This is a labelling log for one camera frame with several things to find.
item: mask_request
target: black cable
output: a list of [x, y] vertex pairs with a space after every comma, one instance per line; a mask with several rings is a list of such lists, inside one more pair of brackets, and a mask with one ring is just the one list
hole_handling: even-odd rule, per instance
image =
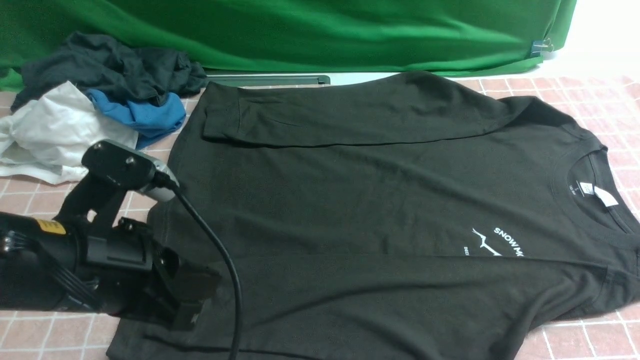
[[224, 244], [222, 244], [222, 241], [220, 240], [218, 235], [216, 235], [216, 233], [213, 232], [213, 230], [209, 227], [207, 222], [200, 216], [200, 214], [198, 214], [198, 212], [193, 207], [193, 205], [191, 205], [190, 201], [184, 196], [184, 194], [182, 193], [178, 185], [174, 181], [172, 181], [168, 175], [166, 175], [163, 172], [157, 172], [155, 180], [157, 181], [156, 184], [158, 184], [159, 186], [162, 185], [163, 187], [166, 187], [175, 193], [176, 198], [178, 198], [178, 200], [182, 203], [182, 205], [187, 210], [187, 212], [194, 218], [194, 220], [196, 220], [196, 222], [198, 223], [198, 225], [200, 225], [202, 230], [204, 230], [204, 232], [213, 242], [213, 245], [215, 245], [218, 251], [220, 251], [220, 254], [222, 255], [222, 259], [224, 260], [229, 270], [229, 274], [231, 275], [231, 282], [233, 283], [233, 286], [234, 286], [234, 296], [236, 298], [236, 318], [235, 318], [235, 325], [234, 325], [235, 327], [234, 337], [231, 341], [231, 349], [229, 349], [228, 358], [229, 360], [235, 360], [240, 350], [240, 337], [242, 335], [242, 324], [243, 324], [242, 287], [240, 286], [240, 277], [238, 276], [236, 266], [234, 265], [233, 260], [231, 260], [231, 255], [225, 248]]

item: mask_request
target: black cloth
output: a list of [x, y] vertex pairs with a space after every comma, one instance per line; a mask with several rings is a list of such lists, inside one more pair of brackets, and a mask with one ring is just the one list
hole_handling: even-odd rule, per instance
[[109, 100], [150, 102], [161, 106], [168, 93], [190, 96], [205, 86], [202, 66], [187, 53], [159, 47], [131, 49], [108, 35], [71, 34], [46, 58], [25, 63], [24, 89], [11, 111], [71, 81], [80, 91], [97, 89]]
[[[606, 148], [535, 97], [494, 100], [426, 72], [211, 83], [169, 166], [235, 258], [242, 360], [513, 359], [531, 329], [639, 296], [640, 225]], [[149, 220], [227, 274], [178, 202]], [[233, 308], [227, 274], [195, 331], [123, 320], [108, 356], [226, 359]]]

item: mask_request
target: care label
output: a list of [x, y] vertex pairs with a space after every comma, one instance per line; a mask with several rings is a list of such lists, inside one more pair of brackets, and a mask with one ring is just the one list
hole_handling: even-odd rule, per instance
[[616, 198], [613, 197], [613, 195], [611, 195], [606, 190], [603, 190], [597, 186], [594, 186], [593, 189], [595, 190], [595, 195], [599, 197], [600, 200], [602, 200], [602, 203], [604, 204], [604, 206], [609, 207], [609, 206], [618, 205], [618, 201], [616, 200]]

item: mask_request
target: green backdrop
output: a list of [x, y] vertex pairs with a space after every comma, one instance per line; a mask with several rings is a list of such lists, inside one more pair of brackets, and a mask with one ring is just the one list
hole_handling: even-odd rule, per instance
[[522, 72], [533, 41], [564, 45], [576, 0], [0, 0], [8, 68], [72, 31], [187, 51], [204, 67], [261, 72]]

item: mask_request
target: crumpled clothing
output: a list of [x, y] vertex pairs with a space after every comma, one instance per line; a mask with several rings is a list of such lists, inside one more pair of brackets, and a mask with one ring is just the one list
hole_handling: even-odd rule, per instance
[[138, 133], [101, 114], [67, 81], [0, 118], [0, 176], [79, 181], [88, 172], [84, 152], [106, 138], [135, 148]]
[[144, 149], [180, 129], [187, 116], [180, 97], [174, 93], [169, 93], [166, 103], [162, 106], [133, 101], [127, 101], [126, 105], [122, 105], [111, 102], [100, 90], [91, 89], [87, 93], [101, 113], [140, 134], [137, 150]]
[[187, 53], [160, 47], [131, 49], [108, 35], [79, 32], [46, 58], [25, 63], [20, 72], [25, 88], [16, 96], [11, 111], [65, 81], [82, 92], [100, 90], [121, 104], [136, 101], [160, 106], [171, 92], [198, 94], [207, 77]]

